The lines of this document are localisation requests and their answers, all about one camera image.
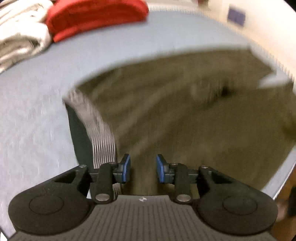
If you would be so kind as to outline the dark olive corduroy pants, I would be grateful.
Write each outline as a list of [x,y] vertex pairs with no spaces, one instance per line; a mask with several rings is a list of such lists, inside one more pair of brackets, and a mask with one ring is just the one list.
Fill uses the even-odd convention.
[[97,169],[130,154],[124,194],[172,189],[157,180],[158,154],[262,189],[295,145],[293,82],[264,85],[272,73],[249,49],[187,52],[100,73],[64,98],[77,160]]

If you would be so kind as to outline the cream folded blanket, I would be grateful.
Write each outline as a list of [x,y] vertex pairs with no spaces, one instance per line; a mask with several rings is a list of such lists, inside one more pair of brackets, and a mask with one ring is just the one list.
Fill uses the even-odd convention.
[[1,1],[1,72],[49,47],[52,1]]

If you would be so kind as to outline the grey bed mattress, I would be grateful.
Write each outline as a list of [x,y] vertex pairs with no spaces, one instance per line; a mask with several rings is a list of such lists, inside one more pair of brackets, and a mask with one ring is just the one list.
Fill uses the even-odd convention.
[[189,49],[251,47],[276,73],[263,86],[295,71],[243,29],[214,19],[212,11],[149,4],[147,22],[93,30],[53,44],[43,54],[1,74],[1,229],[15,233],[12,198],[77,165],[62,98],[88,76],[115,64]]

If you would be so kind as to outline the red folded blanket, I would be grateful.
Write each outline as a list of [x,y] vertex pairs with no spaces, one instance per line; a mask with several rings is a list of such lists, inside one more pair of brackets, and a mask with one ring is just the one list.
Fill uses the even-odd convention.
[[46,25],[56,43],[97,28],[145,21],[148,14],[145,1],[56,1]]

